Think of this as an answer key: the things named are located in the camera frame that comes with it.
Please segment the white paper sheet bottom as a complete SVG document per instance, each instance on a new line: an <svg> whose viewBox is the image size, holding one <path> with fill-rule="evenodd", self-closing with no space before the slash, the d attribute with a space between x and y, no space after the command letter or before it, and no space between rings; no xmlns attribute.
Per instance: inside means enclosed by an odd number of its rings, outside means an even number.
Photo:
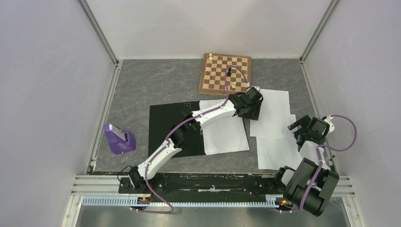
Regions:
<svg viewBox="0 0 401 227"><path fill-rule="evenodd" d="M303 158L319 164L317 144L307 141L298 150L293 132L285 128L285 137L282 139L257 137L258 168L278 170L288 166L297 169Z"/></svg>

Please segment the white paper sheet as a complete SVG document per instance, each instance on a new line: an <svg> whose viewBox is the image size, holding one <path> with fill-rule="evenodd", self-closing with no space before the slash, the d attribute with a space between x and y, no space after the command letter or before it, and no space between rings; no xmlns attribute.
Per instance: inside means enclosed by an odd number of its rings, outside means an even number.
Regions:
<svg viewBox="0 0 401 227"><path fill-rule="evenodd" d="M293 132L285 128L285 137L282 139L257 137L258 168L278 170L288 166L297 169L303 158L319 164L317 144L307 141L298 150Z"/></svg>
<svg viewBox="0 0 401 227"><path fill-rule="evenodd" d="M261 89L263 96L259 119L250 121L250 136L283 139L291 124L288 91Z"/></svg>
<svg viewBox="0 0 401 227"><path fill-rule="evenodd" d="M235 112L234 105L228 101L222 108L206 114L206 122L202 124L206 155L249 150L243 119Z"/></svg>

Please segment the teal black file folder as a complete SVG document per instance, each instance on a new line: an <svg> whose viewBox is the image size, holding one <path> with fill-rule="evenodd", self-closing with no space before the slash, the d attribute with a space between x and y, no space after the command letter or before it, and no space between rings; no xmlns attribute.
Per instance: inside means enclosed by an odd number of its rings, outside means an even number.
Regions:
<svg viewBox="0 0 401 227"><path fill-rule="evenodd" d="M166 135L184 120L184 114L200 110L199 101L151 105L149 107L148 156L164 141ZM199 132L189 148L182 149L174 158L204 156L203 135Z"/></svg>

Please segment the purple stand with phone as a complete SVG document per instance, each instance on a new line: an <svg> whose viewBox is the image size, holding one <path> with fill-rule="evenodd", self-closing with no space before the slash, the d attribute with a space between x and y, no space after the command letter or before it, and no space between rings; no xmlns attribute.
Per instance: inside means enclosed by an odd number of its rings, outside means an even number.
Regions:
<svg viewBox="0 0 401 227"><path fill-rule="evenodd" d="M131 131L106 123L103 125L103 132L110 150L115 155L122 155L136 150L136 138Z"/></svg>

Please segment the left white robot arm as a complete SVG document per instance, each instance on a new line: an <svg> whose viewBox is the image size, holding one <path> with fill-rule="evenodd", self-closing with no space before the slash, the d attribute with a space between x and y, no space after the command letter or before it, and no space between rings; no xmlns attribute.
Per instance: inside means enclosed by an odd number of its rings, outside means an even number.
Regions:
<svg viewBox="0 0 401 227"><path fill-rule="evenodd" d="M134 166L128 173L131 188L143 193L148 180L175 154L191 146L195 137L207 125L231 117L258 120L263 95L259 87L251 86L245 92L229 94L220 103L206 109L191 112L173 127L161 145L144 162Z"/></svg>

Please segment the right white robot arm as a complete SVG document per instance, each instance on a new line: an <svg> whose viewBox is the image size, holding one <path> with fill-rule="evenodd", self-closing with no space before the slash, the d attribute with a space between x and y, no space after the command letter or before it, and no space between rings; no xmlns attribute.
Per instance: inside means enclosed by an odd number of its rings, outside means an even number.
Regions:
<svg viewBox="0 0 401 227"><path fill-rule="evenodd" d="M302 117L288 126L301 156L296 168L281 167L273 180L274 189L298 211L316 217L326 209L340 179L323 157L326 136L333 132L332 116Z"/></svg>

